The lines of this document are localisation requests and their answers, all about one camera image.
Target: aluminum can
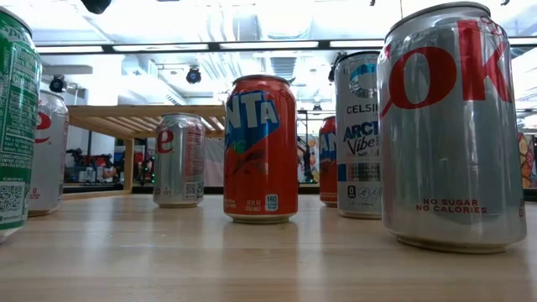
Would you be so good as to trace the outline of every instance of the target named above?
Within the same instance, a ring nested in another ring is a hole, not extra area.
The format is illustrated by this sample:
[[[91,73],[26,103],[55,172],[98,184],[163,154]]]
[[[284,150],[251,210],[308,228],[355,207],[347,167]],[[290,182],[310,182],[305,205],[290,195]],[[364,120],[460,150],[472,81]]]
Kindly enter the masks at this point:
[[[166,114],[157,126],[153,201],[163,208],[203,200],[205,127],[193,114]]]
[[[0,242],[28,217],[41,59],[29,26],[0,8]]]
[[[297,212],[296,102],[289,82],[248,75],[226,102],[224,212],[235,222],[286,222]]]
[[[63,98],[40,91],[29,196],[30,217],[50,214],[60,206],[68,130],[69,114]]]
[[[342,57],[336,83],[337,208],[342,216],[380,219],[378,51]]]
[[[526,236],[507,35],[477,3],[396,23],[378,59],[383,224],[401,241],[496,253]]]
[[[337,207],[336,116],[323,119],[319,147],[320,198],[326,206]]]

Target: security camera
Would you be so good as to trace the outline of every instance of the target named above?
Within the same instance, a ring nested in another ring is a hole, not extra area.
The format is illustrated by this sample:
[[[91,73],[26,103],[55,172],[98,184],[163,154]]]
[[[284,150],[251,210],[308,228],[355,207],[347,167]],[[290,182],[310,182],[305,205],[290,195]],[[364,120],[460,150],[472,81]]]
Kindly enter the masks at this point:
[[[63,75],[55,75],[54,79],[50,82],[49,88],[52,92],[64,92],[65,88],[67,88],[67,83],[65,83],[65,77]]]
[[[201,81],[200,68],[192,66],[188,71],[188,74],[186,74],[186,81],[191,84],[199,83]]]

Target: qr code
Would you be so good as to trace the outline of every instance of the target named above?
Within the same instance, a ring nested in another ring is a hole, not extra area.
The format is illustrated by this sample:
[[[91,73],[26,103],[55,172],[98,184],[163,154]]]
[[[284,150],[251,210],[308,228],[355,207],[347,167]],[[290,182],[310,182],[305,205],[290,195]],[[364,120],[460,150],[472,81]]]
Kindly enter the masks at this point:
[[[278,210],[278,196],[276,194],[269,194],[265,196],[265,210],[266,211]]]
[[[0,212],[18,211],[24,202],[24,182],[0,183]]]

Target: celsius arctic vibe can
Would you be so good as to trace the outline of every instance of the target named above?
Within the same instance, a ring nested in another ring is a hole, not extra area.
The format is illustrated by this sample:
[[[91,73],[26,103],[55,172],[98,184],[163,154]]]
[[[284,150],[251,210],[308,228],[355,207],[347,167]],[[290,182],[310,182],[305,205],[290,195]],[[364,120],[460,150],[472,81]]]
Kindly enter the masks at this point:
[[[297,212],[296,103],[285,79],[248,75],[226,102],[224,212],[235,222],[286,222]]]
[[[378,93],[388,230],[459,253],[523,240],[509,42],[488,8],[447,3],[396,23],[378,60]]]
[[[203,200],[205,127],[192,114],[166,114],[157,126],[153,201],[163,208]]]
[[[28,25],[0,8],[0,242],[28,216],[41,59]]]
[[[319,130],[319,194],[326,206],[337,206],[336,116],[322,121]]]
[[[69,115],[63,98],[40,91],[29,216],[47,215],[60,206],[68,129]]]
[[[379,219],[378,51],[341,58],[336,83],[337,208],[345,217]]]

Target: blue fanta logo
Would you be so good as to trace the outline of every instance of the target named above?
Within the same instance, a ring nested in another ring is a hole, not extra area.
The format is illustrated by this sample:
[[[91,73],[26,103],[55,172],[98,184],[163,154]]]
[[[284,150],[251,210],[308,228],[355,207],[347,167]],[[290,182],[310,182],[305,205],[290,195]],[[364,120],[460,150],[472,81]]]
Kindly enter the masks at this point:
[[[323,133],[319,137],[321,162],[336,161],[336,132]]]
[[[226,148],[243,154],[279,127],[278,114],[262,91],[237,93],[226,103]]]

